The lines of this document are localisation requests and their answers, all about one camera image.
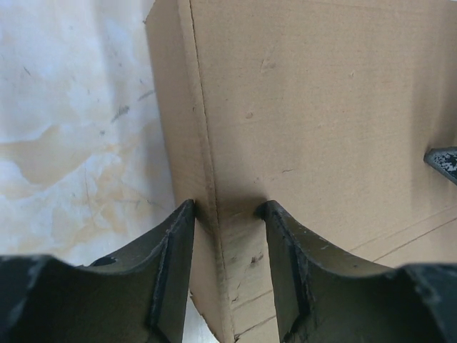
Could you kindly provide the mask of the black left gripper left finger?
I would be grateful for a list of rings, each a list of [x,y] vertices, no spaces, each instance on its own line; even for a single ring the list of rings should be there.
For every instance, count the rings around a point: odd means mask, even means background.
[[[181,342],[195,204],[88,266],[1,257],[3,342]]]

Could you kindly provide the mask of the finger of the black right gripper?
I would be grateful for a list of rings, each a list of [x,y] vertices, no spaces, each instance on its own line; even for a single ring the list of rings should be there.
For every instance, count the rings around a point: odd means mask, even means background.
[[[424,162],[457,185],[457,147],[435,148],[426,152]]]

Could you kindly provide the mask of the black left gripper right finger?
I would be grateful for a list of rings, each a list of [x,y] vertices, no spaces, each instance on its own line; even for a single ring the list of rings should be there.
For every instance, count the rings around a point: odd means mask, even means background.
[[[456,265],[386,267],[296,221],[278,202],[266,225],[281,342],[454,342]]]

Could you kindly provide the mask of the brown cardboard box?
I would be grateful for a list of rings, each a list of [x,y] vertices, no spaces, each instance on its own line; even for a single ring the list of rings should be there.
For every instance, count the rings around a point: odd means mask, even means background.
[[[423,162],[456,143],[454,1],[156,1],[146,32],[219,341],[278,341],[269,199],[373,262],[456,260],[456,187]]]

